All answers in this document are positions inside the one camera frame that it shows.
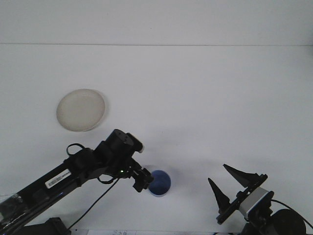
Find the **barcode sticker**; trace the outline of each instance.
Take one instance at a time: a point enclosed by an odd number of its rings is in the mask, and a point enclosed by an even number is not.
[[[45,185],[47,186],[47,188],[52,188],[57,183],[59,183],[60,181],[62,181],[63,179],[65,179],[66,177],[70,175],[71,175],[70,171],[66,169],[65,171],[61,172],[57,176],[53,177],[51,180],[48,180],[47,182],[45,182]]]

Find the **wire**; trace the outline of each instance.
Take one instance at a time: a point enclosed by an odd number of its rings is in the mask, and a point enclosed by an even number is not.
[[[66,232],[68,232],[75,224],[77,224],[82,218],[84,218],[84,216],[93,208],[94,205],[96,205],[96,203],[104,197],[104,195],[106,195],[111,188],[113,188],[114,185],[116,185],[116,183],[119,181],[119,179],[117,179],[93,204],[91,207],[89,207],[89,209],[79,218],[77,219],[71,226],[69,226],[69,228],[66,230]]]
[[[277,201],[277,200],[274,200],[274,199],[272,199],[271,201],[272,201],[272,202],[279,203],[279,204],[281,204],[281,205],[287,207],[289,210],[292,210],[293,212],[296,212],[294,209],[292,209],[290,206],[286,205],[285,203],[282,203],[282,202]],[[298,212],[296,212],[296,213],[313,229],[312,224],[310,224],[310,223],[309,223],[302,215],[300,215]]]
[[[69,155],[69,156],[73,156],[73,155],[75,155],[75,154],[71,154],[71,153],[69,153],[69,151],[68,151],[68,149],[70,148],[70,147],[72,147],[72,146],[78,146],[78,147],[81,147],[82,149],[84,149],[85,148],[85,146],[83,146],[82,144],[80,144],[80,143],[72,143],[72,144],[70,144],[68,147],[67,147],[67,154]]]
[[[110,180],[108,180],[108,181],[102,181],[102,180],[100,180],[100,177],[97,178],[97,180],[98,180],[100,183],[104,184],[104,185],[112,184],[115,179],[116,179],[116,178],[112,178],[112,179],[110,179]]]

